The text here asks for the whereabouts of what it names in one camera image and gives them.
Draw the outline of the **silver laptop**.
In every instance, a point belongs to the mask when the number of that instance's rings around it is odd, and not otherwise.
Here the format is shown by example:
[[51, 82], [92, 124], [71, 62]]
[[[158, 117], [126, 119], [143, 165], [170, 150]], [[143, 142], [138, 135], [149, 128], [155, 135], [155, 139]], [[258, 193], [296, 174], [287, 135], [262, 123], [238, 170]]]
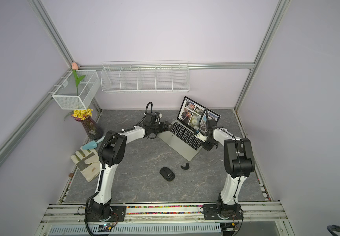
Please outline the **silver laptop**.
[[205, 106], [185, 96], [169, 131], [158, 134], [158, 137], [187, 161], [191, 161], [202, 149], [203, 142], [195, 137], [198, 130], [206, 131], [207, 120], [218, 122], [221, 118], [214, 111], [204, 111]]

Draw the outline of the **black mouse battery cover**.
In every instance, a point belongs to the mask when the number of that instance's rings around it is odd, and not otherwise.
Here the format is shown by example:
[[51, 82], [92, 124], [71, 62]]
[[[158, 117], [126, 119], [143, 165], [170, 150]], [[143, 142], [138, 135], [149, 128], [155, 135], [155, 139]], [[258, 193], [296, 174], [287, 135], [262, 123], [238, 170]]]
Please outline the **black mouse battery cover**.
[[184, 166], [181, 166], [182, 170], [188, 170], [190, 168], [190, 163], [187, 162]]

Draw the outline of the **black wireless mouse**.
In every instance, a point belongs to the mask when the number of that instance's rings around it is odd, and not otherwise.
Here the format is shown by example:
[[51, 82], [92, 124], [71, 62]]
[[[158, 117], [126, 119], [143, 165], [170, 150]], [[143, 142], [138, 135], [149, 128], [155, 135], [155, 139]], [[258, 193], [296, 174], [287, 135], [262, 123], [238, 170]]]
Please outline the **black wireless mouse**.
[[160, 175], [168, 182], [171, 182], [175, 179], [174, 172], [168, 167], [162, 167], [160, 169]]

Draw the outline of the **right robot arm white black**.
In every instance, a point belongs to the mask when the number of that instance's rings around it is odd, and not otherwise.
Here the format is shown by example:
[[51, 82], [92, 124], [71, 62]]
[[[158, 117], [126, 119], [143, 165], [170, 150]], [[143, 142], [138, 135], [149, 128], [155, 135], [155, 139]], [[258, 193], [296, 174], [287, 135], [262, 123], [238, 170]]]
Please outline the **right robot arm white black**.
[[222, 220], [243, 215], [239, 194], [244, 181], [255, 171], [251, 141], [248, 138], [238, 138], [226, 128], [218, 126], [207, 128], [204, 136], [207, 148], [219, 144], [224, 148], [226, 180], [216, 202], [215, 213]]

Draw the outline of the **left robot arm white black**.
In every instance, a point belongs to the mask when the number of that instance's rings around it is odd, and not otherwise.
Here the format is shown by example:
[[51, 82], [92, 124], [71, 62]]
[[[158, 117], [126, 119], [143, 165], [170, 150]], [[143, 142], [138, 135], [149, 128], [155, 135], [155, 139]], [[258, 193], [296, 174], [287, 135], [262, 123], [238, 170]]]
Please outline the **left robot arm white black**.
[[138, 139], [169, 131], [171, 124], [161, 121], [161, 114], [146, 113], [142, 121], [133, 128], [108, 131], [98, 150], [100, 174], [95, 193], [85, 204], [85, 219], [96, 216], [99, 221], [109, 221], [113, 216], [111, 208], [112, 186], [118, 165], [124, 158], [126, 145]]

